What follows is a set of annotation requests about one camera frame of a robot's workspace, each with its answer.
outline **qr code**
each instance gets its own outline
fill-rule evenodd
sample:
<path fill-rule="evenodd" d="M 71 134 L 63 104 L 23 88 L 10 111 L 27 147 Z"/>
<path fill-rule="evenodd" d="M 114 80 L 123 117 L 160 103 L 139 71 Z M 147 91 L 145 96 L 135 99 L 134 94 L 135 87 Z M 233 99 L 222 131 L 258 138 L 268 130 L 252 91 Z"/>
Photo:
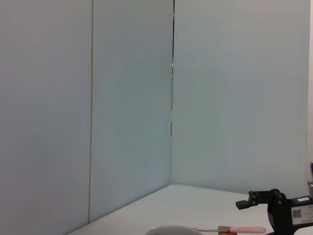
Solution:
<path fill-rule="evenodd" d="M 293 218 L 301 218 L 301 210 L 292 211 Z"/>

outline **white backdrop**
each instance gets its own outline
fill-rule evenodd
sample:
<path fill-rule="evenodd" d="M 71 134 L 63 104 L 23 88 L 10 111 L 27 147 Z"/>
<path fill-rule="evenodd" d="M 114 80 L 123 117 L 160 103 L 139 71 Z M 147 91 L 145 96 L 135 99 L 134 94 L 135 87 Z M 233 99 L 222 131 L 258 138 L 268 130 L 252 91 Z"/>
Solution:
<path fill-rule="evenodd" d="M 94 1 L 90 218 L 169 183 L 173 2 Z"/>
<path fill-rule="evenodd" d="M 0 1 L 0 234 L 88 222 L 91 1 Z"/>
<path fill-rule="evenodd" d="M 308 139 L 307 139 L 307 180 L 313 180 L 310 162 L 313 161 L 313 4 L 311 3 L 310 24 L 310 63 L 309 63 L 309 87 L 308 87 Z"/>
<path fill-rule="evenodd" d="M 305 192 L 308 0 L 177 0 L 172 183 Z"/>

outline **pink handle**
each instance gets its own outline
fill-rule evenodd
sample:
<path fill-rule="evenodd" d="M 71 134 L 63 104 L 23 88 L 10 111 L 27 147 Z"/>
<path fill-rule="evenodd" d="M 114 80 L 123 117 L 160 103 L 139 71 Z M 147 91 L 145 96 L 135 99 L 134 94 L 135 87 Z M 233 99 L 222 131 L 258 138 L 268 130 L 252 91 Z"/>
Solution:
<path fill-rule="evenodd" d="M 266 229 L 263 227 L 230 227 L 229 231 L 234 234 L 263 234 Z"/>

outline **label sticker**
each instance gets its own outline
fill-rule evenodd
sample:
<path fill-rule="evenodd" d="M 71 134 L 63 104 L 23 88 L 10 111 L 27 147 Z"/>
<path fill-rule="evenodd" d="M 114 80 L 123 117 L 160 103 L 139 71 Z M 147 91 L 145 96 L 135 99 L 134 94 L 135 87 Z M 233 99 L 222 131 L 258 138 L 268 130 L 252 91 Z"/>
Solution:
<path fill-rule="evenodd" d="M 302 206 L 302 207 L 292 207 L 291 214 L 292 214 L 293 225 L 312 223 L 313 222 L 313 205 Z"/>
<path fill-rule="evenodd" d="M 308 198 L 308 197 L 304 197 L 304 198 L 300 198 L 300 199 L 298 199 L 298 201 L 299 201 L 299 202 L 308 201 L 308 200 L 309 200 L 309 198 Z"/>

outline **table surface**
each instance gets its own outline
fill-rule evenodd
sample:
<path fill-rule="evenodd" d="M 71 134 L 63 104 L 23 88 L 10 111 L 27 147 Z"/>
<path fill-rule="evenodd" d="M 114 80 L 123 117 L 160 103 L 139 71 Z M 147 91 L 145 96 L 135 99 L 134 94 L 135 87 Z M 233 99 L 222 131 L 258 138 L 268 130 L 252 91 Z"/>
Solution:
<path fill-rule="evenodd" d="M 247 199 L 244 194 L 170 185 L 70 235 L 145 235 L 151 228 L 164 225 L 201 229 L 258 226 L 273 232 L 266 205 L 237 209 L 235 202 Z"/>

